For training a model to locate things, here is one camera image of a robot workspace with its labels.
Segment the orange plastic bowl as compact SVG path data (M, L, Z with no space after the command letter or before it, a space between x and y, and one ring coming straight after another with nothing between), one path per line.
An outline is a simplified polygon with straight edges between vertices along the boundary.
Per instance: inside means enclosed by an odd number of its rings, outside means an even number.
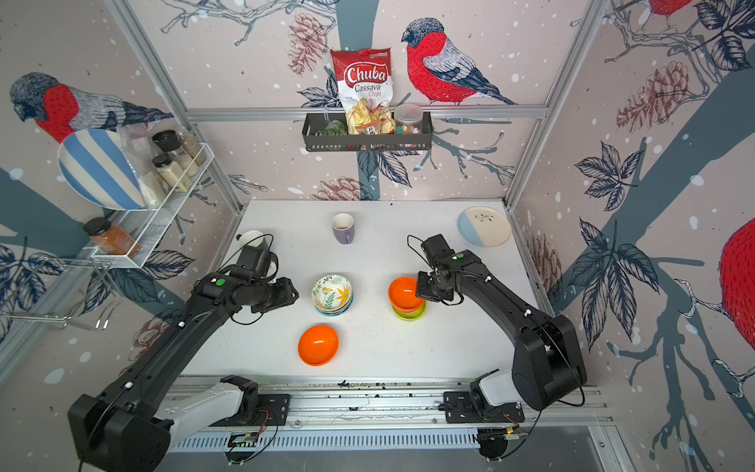
M414 277L395 279L387 291L392 308L406 314L419 310L425 301L417 296L417 284Z
M320 367L336 356L338 347L339 337L336 330L327 324L317 324L302 334L297 351L305 364Z

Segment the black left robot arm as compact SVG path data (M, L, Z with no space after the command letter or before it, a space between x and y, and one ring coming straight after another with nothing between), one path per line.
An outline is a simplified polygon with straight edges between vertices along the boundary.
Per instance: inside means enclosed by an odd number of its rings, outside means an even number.
M195 284L184 310L138 361L99 395L81 395L68 412L80 462L103 471L153 471L169 450L215 423L283 422L279 405L260 401L257 383L235 375L174 408L161 407L204 343L243 308L264 315L298 300L279 267L271 250L244 246L236 263Z

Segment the orange plastic bowl front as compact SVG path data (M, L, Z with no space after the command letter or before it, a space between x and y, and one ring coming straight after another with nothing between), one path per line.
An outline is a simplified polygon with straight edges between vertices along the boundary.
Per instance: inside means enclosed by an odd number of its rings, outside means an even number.
M336 356L338 347L339 337L336 330L327 324L317 324L302 334L297 351L305 364L320 367Z

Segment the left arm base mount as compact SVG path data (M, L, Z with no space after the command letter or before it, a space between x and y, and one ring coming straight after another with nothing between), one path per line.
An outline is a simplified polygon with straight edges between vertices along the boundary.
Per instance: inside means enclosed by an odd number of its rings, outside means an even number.
M254 381L236 375L223 377L219 387L230 387L232 395L239 397L238 405L229 413L210 424L212 427L267 426L286 424L292 396L286 393L260 393Z

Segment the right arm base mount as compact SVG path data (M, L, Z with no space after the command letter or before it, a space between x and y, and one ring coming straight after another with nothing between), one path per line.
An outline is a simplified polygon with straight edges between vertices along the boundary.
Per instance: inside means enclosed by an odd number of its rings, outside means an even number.
M472 381L467 391L446 391L438 410L448 424L520 424L525 420L511 371L499 369Z

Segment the yellow flower ceramic bowl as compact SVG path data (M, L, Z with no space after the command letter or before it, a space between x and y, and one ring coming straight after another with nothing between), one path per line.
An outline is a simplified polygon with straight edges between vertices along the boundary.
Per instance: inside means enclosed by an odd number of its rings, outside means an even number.
M312 288L311 299L315 307L327 311L337 310L353 298L351 282L344 275L326 275Z

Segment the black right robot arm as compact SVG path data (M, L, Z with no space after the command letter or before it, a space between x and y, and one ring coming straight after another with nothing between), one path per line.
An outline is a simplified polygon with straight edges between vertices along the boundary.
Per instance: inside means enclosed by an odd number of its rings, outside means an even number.
M471 300L507 335L513 345L511 367L475 381L471 391L491 406L520 398L542 411L587 384L574 324L551 317L499 281L473 252L452 250L438 234L421 242L430 269L418 273L417 297L453 304Z

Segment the blue yellow patterned bowl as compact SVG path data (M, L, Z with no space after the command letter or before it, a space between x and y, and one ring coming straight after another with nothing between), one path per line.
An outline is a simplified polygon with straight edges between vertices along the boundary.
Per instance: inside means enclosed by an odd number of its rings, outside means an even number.
M316 306L316 310L318 311L318 313L320 313L321 315L324 315L326 317L336 317L336 316L339 316L339 315L342 315L343 313L345 313L350 308L352 302L353 302L353 300L350 301L348 304L344 305L343 307L341 307L341 308L339 308L337 310L333 310L333 311L327 311L327 310L321 309L320 307L317 307L317 306Z

